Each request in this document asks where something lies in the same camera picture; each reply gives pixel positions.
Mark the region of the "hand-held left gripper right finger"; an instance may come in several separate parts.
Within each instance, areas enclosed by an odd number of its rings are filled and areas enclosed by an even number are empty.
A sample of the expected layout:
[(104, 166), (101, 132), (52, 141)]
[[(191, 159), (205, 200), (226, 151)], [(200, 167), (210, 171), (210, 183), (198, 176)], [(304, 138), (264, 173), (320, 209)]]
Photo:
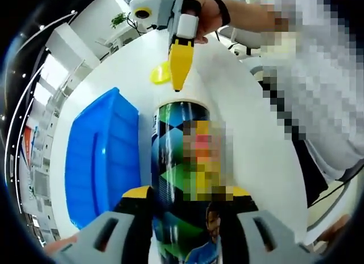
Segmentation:
[(311, 253), (294, 232), (268, 211), (260, 211), (243, 188), (227, 190), (224, 203), (225, 263), (311, 263)]

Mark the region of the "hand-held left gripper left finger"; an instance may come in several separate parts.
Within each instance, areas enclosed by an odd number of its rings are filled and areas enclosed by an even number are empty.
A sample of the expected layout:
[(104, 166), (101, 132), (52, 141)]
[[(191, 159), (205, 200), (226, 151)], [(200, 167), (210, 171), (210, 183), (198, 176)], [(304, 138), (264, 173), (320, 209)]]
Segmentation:
[(99, 215), (55, 251), (56, 263), (147, 263), (152, 239), (154, 192), (125, 192), (113, 211)]

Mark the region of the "person's left hand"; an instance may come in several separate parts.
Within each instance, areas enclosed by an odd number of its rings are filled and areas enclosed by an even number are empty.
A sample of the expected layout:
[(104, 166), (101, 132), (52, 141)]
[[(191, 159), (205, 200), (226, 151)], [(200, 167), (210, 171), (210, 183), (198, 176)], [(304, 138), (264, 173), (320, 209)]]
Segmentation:
[(58, 250), (62, 249), (66, 245), (72, 244), (77, 242), (77, 235), (70, 236), (68, 238), (64, 238), (62, 240), (55, 241), (53, 243), (47, 244), (43, 250), (46, 253), (46, 255), (52, 255), (54, 252), (57, 252)]

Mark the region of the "person's right hand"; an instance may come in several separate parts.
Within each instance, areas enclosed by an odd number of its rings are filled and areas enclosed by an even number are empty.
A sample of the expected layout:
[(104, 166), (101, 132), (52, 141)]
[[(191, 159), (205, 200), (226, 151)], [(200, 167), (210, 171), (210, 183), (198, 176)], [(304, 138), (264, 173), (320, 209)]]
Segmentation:
[(228, 25), (231, 17), (226, 4), (222, 0), (187, 0), (188, 6), (182, 10), (183, 14), (198, 17), (195, 42), (206, 44), (206, 35)]

